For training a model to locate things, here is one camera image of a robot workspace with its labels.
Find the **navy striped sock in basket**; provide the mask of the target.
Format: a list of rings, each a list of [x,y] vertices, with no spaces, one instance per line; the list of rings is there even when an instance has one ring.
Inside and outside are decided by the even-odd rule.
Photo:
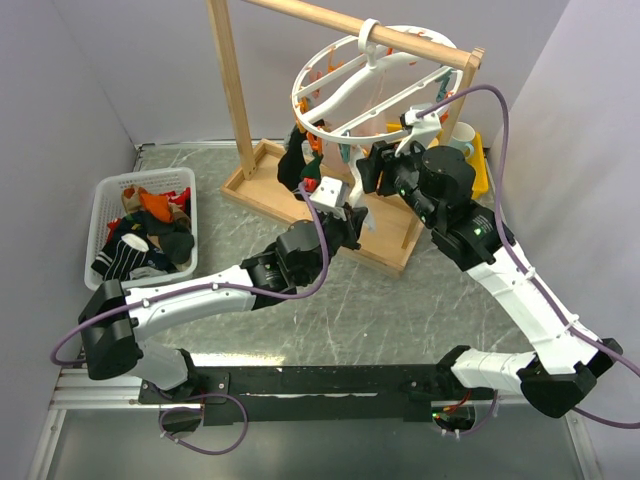
[[[91,270],[103,281],[126,281],[130,274],[146,265],[149,246],[141,237],[127,233],[109,241],[91,264]]]

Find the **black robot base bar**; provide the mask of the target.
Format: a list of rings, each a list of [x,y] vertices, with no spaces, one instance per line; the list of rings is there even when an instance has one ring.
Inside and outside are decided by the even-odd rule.
[[[490,400],[488,388],[469,389],[435,364],[200,367],[197,394],[206,426],[251,422],[401,419],[429,422],[434,403]]]

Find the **argyle tan sock in basket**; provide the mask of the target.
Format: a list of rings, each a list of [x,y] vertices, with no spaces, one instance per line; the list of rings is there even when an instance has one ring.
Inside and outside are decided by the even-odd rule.
[[[140,200],[140,188],[132,185],[122,191],[121,202],[127,214],[138,212],[142,209]]]

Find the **aluminium rail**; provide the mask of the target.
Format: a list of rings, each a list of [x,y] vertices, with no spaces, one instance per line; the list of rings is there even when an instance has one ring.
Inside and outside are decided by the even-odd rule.
[[[116,410],[139,405],[142,380],[132,376],[94,381],[86,369],[62,369],[50,408],[54,410]]]

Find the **red sock in basket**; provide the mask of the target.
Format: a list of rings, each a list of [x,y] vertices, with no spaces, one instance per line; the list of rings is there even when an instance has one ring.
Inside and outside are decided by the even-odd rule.
[[[175,191],[168,191],[160,194],[164,195],[169,200],[169,205],[173,212],[173,222],[178,222],[185,227],[189,228],[191,224],[191,188],[187,187],[181,193]],[[135,214],[146,212],[141,209],[138,212],[127,214],[120,218],[114,218],[107,224],[108,236],[107,240],[110,241],[117,231],[140,230],[142,228],[142,221],[137,220]]]

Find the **black white striped sock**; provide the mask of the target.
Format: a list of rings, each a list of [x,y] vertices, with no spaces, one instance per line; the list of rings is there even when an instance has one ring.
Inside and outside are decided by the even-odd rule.
[[[277,169],[278,182],[291,192],[298,201],[302,200],[302,196],[297,193],[300,182],[306,178],[313,178],[312,173],[303,172],[306,167],[302,150],[305,140],[306,135],[297,126],[294,126]]]

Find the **black brown sock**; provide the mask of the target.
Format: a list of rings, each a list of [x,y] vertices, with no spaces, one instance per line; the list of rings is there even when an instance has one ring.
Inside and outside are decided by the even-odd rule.
[[[162,222],[148,212],[142,213],[142,221],[147,239],[173,264],[182,265],[190,261],[195,238],[187,227],[177,222]]]

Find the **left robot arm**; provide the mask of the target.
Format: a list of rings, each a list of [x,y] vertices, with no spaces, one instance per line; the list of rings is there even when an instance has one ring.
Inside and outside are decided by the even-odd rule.
[[[190,400],[199,383],[190,354],[153,336],[207,316],[312,295],[340,248],[359,249],[367,214],[365,207],[347,207],[343,218],[319,213],[318,224],[297,221],[264,251],[208,277],[131,289],[116,279],[103,282],[79,317],[87,326],[81,337],[90,379],[135,375],[174,401]]]

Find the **wooden hanger rack frame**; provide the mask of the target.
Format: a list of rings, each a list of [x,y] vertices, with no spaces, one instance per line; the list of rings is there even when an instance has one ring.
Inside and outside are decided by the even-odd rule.
[[[293,199],[287,200],[284,190],[276,185],[277,156],[284,152],[284,148],[267,139],[252,143],[228,3],[208,0],[206,5],[240,158],[240,166],[220,191],[229,200],[279,222],[305,218],[307,215],[302,207]],[[420,59],[438,60],[448,67],[459,67],[464,87],[473,82],[485,54],[481,47],[466,52],[444,44],[438,46],[433,38],[410,41],[407,34],[394,34],[385,26],[375,26],[373,38],[385,47],[416,53]],[[366,233],[362,248],[347,250],[345,255],[389,277],[398,278],[407,266],[423,227],[410,216],[409,208],[397,196],[375,200],[373,211],[382,216],[382,231]]]

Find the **white small sock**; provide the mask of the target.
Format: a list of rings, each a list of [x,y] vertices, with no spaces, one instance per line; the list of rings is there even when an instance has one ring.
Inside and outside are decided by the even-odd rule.
[[[350,147],[350,158],[349,158],[349,162],[348,162],[348,167],[350,170],[350,173],[353,177],[354,180],[354,184],[351,188],[351,192],[349,194],[349,204],[353,207],[353,208],[360,208],[360,207],[366,207],[367,208],[367,215],[364,219],[364,226],[370,231],[370,232],[374,232],[376,230],[376,222],[375,222],[375,218],[374,215],[372,213],[371,208],[367,205],[366,202],[366,198],[365,198],[365,193],[364,193],[364,187],[363,187],[363,182],[362,182],[362,176],[360,174],[360,171],[357,167],[357,161],[358,160],[364,160],[365,159],[365,155],[362,151],[362,149],[357,146],[357,145],[352,145]]]

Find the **orange sock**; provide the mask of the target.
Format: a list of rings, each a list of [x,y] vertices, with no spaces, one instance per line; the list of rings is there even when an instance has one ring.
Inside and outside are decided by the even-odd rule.
[[[173,212],[166,196],[151,194],[143,188],[138,190],[138,195],[144,211],[163,223],[173,222]]]

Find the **pale green mug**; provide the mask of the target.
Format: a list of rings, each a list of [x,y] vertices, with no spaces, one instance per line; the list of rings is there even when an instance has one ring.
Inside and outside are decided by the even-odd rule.
[[[457,122],[451,132],[448,145],[459,150],[466,160],[470,159],[475,153],[473,141],[475,139],[475,129],[464,122]]]

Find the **yellow plastic tray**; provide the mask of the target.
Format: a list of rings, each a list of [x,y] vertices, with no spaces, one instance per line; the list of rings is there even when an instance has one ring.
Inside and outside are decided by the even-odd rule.
[[[465,160],[469,165],[472,166],[475,171],[475,179],[472,186],[472,198],[474,200],[477,200],[489,191],[489,178],[485,162],[483,144],[481,136],[478,132],[476,132],[473,145],[475,147],[475,153],[470,159]]]

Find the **white plastic laundry basket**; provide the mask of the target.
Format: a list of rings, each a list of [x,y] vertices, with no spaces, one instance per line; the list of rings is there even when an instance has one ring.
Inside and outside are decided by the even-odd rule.
[[[192,234],[194,240],[198,238],[196,179],[190,168],[161,168],[107,177],[95,190],[86,246],[84,283],[92,291],[101,285],[102,279],[91,269],[91,264],[107,242],[108,222],[126,214],[121,192],[132,185],[142,186],[152,194],[182,193],[190,188]]]

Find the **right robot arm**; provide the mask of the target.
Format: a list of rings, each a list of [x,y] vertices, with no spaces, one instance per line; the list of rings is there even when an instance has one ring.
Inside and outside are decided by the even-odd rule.
[[[439,391],[460,398],[469,389],[521,394],[539,412],[560,418],[580,403],[614,364],[594,347],[597,336],[572,318],[568,325],[540,292],[543,283],[514,255],[524,253],[494,212],[472,198],[475,171],[459,150],[426,149],[414,142],[405,153],[384,141],[355,162],[365,192],[398,195],[433,243],[461,271],[485,288],[526,336],[532,351],[482,352],[461,346],[442,360]]]

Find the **white round clip hanger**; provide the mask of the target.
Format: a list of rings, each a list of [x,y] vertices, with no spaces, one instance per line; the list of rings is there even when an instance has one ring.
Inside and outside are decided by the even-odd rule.
[[[424,93],[434,96],[427,103],[437,103],[436,80],[448,69],[451,93],[462,86],[459,67],[383,46],[373,38],[379,25],[365,20],[355,34],[321,48],[295,77],[291,106],[296,126],[310,140],[359,146],[399,141],[402,128],[389,133],[382,125],[387,115],[409,110]]]

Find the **dark green dotted sock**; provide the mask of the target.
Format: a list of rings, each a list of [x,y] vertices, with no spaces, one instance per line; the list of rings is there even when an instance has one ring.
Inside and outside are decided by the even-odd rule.
[[[314,181],[320,181],[321,179],[321,164],[323,160],[323,155],[314,152],[312,155],[312,160],[307,163],[300,174],[300,178],[302,180],[312,179]]]

